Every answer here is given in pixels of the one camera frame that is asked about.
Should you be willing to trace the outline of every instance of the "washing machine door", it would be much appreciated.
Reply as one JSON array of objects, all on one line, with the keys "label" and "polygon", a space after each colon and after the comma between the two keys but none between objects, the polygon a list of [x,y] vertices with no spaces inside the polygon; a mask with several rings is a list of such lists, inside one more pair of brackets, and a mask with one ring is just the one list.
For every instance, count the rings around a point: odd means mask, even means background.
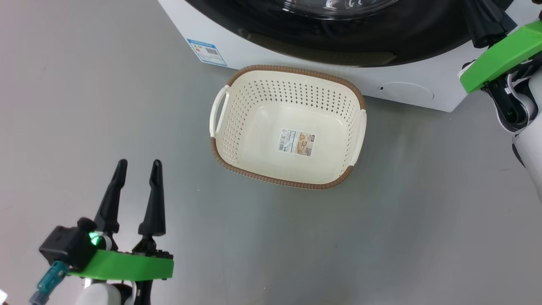
[{"label": "washing machine door", "polygon": [[[463,0],[186,0],[233,33],[297,58],[400,65],[469,38]],[[495,0],[503,9],[513,0]]]}]

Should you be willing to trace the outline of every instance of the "washing machine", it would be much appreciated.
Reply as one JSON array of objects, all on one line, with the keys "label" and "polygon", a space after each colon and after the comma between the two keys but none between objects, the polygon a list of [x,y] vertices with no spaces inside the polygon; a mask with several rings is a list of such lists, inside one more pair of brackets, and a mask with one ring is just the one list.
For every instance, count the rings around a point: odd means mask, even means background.
[{"label": "washing machine", "polygon": [[[521,26],[530,0],[494,0]],[[196,56],[241,69],[281,65],[333,74],[363,95],[450,112],[458,78],[484,51],[462,0],[159,0]]]}]

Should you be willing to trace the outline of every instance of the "white washing machine body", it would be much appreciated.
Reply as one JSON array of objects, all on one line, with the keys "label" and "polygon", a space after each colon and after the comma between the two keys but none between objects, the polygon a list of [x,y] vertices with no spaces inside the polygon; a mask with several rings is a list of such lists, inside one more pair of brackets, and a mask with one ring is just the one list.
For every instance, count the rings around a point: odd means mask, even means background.
[{"label": "white washing machine body", "polygon": [[[233,69],[281,65],[333,74],[354,83],[363,95],[451,112],[467,96],[458,72],[484,49],[469,41],[439,56],[404,65],[360,68],[311,62],[256,45],[204,16],[184,0],[159,0],[202,62]],[[540,6],[515,0],[507,13],[518,27],[537,19]]]}]

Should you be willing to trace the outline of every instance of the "barcode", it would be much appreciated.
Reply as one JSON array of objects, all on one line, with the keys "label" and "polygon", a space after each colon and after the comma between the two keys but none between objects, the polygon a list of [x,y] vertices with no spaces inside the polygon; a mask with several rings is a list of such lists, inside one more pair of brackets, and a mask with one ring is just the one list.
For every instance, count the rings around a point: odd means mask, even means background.
[{"label": "barcode", "polygon": [[279,150],[284,150],[284,145],[286,145],[286,133],[280,135]]},{"label": "barcode", "polygon": [[218,52],[217,52],[215,49],[205,48],[205,50],[206,50],[207,53],[209,53],[209,54],[212,54],[212,55],[218,55]]}]

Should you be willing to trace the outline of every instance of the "label inside basket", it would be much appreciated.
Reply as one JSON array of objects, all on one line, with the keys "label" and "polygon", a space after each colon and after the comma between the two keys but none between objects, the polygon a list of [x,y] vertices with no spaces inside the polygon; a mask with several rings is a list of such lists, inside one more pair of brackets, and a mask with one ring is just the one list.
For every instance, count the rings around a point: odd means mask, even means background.
[{"label": "label inside basket", "polygon": [[310,157],[315,138],[309,132],[283,128],[280,131],[279,151]]}]

